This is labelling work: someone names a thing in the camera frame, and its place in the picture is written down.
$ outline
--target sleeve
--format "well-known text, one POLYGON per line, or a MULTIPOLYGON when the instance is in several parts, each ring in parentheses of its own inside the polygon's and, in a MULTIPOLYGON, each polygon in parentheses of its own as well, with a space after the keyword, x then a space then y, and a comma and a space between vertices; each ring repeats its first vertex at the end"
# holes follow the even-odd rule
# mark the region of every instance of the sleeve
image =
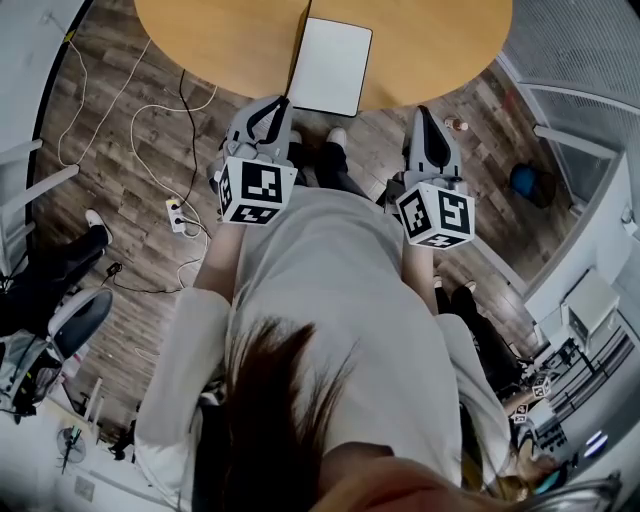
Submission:
POLYGON ((471 333, 462 318, 438 315, 458 383, 460 402, 467 408, 483 452, 483 479, 490 484, 508 463, 511 443, 509 419, 480 364, 471 333))
POLYGON ((180 292, 135 429, 138 465, 174 506, 190 501, 202 389, 224 358, 230 305, 215 292, 180 292))

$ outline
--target gray shirt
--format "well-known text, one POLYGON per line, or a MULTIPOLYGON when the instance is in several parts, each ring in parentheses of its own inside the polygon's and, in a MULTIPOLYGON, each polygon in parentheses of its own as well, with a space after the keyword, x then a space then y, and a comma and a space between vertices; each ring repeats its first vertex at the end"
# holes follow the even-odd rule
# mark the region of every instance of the gray shirt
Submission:
MULTIPOLYGON (((326 451, 351 441, 386 445, 460 484, 464 403, 487 460, 485 480, 493 480, 491 468, 500 469, 508 456, 507 417, 462 320, 434 317, 402 282, 402 239, 400 224, 363 198, 296 187, 287 210, 269 226, 247 229, 231 308, 213 292, 182 292, 136 430, 138 460, 152 482, 158 487, 158 475, 167 480, 169 446, 178 447, 185 465, 193 464, 197 440, 188 441, 187 434, 198 387, 223 357, 225 343, 266 317, 316 327, 302 360, 299 408, 313 370, 337 372, 351 352, 353 371, 336 404, 326 451), (163 385, 167 376, 171 383, 163 385)), ((160 485, 165 495, 182 486, 184 500, 185 482, 173 472, 171 485, 160 485)))

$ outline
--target black pants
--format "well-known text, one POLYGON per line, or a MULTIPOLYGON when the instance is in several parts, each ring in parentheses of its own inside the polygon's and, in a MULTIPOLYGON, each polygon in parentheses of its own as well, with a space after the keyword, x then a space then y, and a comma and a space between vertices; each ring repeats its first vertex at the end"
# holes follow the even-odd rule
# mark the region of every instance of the black pants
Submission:
POLYGON ((93 226, 67 245, 30 256, 9 291, 0 294, 0 336, 26 329, 44 339, 55 308, 93 268, 107 244, 107 230, 93 226))
POLYGON ((436 288, 436 301, 440 314, 458 315, 473 333, 478 344, 480 363, 491 388, 499 393, 508 386, 517 385, 523 371, 518 359, 493 324, 478 313, 471 290, 461 286, 449 300, 442 287, 436 288))
MULTIPOLYGON (((307 185, 307 179, 302 169, 309 163, 309 155, 302 144, 292 142, 289 144, 289 160, 298 169, 296 185, 307 185)), ((349 176, 347 167, 347 155, 344 149, 335 142, 325 142, 316 155, 314 171, 321 188, 331 188, 350 192, 368 199, 362 189, 349 176)))

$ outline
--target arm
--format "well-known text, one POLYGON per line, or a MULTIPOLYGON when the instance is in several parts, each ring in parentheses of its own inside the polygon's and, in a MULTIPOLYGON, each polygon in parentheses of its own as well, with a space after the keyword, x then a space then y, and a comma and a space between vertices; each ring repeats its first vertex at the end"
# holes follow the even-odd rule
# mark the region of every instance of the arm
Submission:
POLYGON ((433 315, 438 314, 438 303, 433 288, 433 249, 409 245, 402 249, 402 281, 416 292, 433 315))
POLYGON ((241 224, 221 224, 218 227, 193 283, 194 288, 219 293, 231 304, 246 228, 241 224))

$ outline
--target white sneaker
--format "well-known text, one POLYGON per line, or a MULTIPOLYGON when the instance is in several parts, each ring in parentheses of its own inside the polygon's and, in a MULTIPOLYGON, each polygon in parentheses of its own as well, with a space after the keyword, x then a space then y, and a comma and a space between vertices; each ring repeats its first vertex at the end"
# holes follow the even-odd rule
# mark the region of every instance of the white sneaker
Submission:
POLYGON ((107 231, 107 244, 111 244, 111 242, 113 242, 113 235, 111 234, 111 231, 109 231, 109 228, 104 223, 102 217, 100 217, 100 214, 97 211, 87 210, 86 212, 84 212, 84 218, 87 219, 87 223, 89 224, 90 228, 92 228, 93 226, 102 226, 107 231))
POLYGON ((467 284, 465 284, 465 286, 469 288, 469 291, 471 293, 473 293, 476 291, 476 288, 478 287, 478 283, 476 283, 475 281, 469 281, 467 284))
POLYGON ((289 142, 302 144, 302 134, 298 130, 291 130, 291 133, 289 133, 289 142))
POLYGON ((334 128, 327 135, 327 142, 333 142, 341 146, 342 149, 346 149, 347 147, 347 132, 344 128, 334 128))

